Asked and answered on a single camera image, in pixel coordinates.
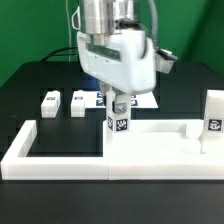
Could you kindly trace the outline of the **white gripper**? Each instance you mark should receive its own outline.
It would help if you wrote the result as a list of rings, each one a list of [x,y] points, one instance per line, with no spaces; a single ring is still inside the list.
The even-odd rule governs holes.
[[[157,45],[158,15],[151,8],[152,33],[140,22],[137,6],[79,6],[72,15],[80,64],[100,82],[106,113],[125,113],[114,101],[115,90],[144,94],[156,86],[156,73],[168,73],[177,60]]]

